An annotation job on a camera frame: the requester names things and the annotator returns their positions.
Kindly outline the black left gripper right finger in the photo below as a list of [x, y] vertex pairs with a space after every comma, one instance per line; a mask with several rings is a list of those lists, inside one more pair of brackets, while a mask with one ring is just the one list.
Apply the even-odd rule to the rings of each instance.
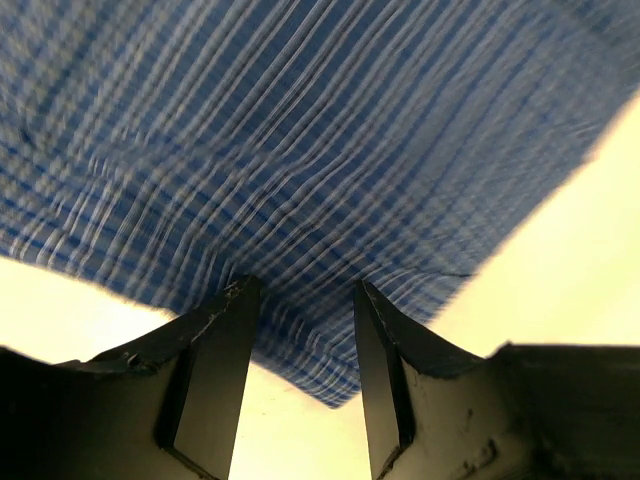
[[506, 344], [476, 356], [354, 291], [375, 479], [635, 479], [639, 351]]

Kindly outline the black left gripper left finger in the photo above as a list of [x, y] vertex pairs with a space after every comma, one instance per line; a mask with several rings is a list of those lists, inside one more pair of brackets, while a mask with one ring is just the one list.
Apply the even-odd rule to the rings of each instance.
[[3, 349], [2, 477], [227, 478], [260, 304], [246, 276], [86, 362]]

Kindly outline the blue checkered long sleeve shirt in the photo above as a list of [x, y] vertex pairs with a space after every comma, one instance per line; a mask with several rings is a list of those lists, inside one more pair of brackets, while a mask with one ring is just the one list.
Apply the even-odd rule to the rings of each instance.
[[427, 321], [639, 85], [635, 1], [5, 1], [1, 252], [360, 389], [352, 289]]

